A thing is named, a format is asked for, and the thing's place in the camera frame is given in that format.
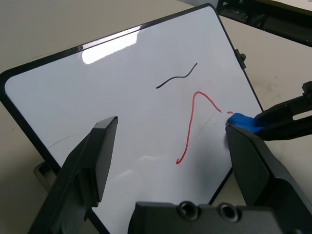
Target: beige table surface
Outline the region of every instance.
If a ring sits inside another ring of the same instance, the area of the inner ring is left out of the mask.
[[[4,0],[0,3],[0,72],[189,8],[175,0]],[[247,74],[263,107],[296,97],[311,77],[312,49],[222,18],[247,56]],[[46,192],[32,173],[42,158],[0,104],[0,233],[25,233]],[[311,137],[270,147],[312,200]],[[219,200],[242,203],[234,177]]]

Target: red marker line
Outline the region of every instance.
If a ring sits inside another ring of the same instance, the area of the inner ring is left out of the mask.
[[[187,148],[189,147],[189,140],[190,140],[190,134],[191,134],[191,126],[192,126],[192,121],[193,121],[193,115],[194,115],[194,106],[195,106],[195,97],[197,94],[201,94],[203,95],[206,99],[208,99],[211,104],[216,108],[217,111],[219,111],[220,113],[222,113],[222,111],[215,105],[215,103],[210,99],[210,97],[208,97],[205,93],[201,92],[201,91],[197,91],[196,93],[194,93],[193,95],[193,100],[192,100],[192,111],[191,111],[191,118],[190,118],[190,123],[189,123],[189,130],[187,132],[187,138],[186,138],[186,146],[185,146],[185,150],[184,153],[182,154],[181,158],[178,158],[176,163],[180,164],[182,162],[182,160],[184,159],[186,152],[187,152]]]

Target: white board surface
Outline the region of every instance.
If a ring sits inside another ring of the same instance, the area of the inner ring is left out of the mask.
[[[156,89],[196,63],[188,77]],[[227,112],[261,112],[211,7],[16,75],[5,90],[60,166],[98,121],[118,116],[103,199],[94,209],[112,234],[127,233],[136,201],[208,203],[231,168]],[[198,93],[188,149],[176,164],[197,91],[222,112]]]

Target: blue eraser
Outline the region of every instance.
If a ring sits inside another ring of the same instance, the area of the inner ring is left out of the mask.
[[[245,130],[248,130],[254,134],[261,132],[263,128],[267,126],[267,124],[262,121],[254,119],[252,117],[245,116],[240,113],[234,113],[228,119],[228,123],[243,128]]]

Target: black marker line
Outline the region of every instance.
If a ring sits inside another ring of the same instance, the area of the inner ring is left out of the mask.
[[[171,81],[172,79],[174,78],[186,78],[190,75],[190,73],[193,71],[193,69],[196,67],[197,63],[195,63],[195,65],[193,66],[193,68],[190,70],[190,72],[186,75],[186,76],[183,76],[183,77],[171,77],[170,79],[166,80],[165,82],[163,82],[161,85],[157,86],[156,88],[159,89],[161,86],[163,86],[165,83]]]

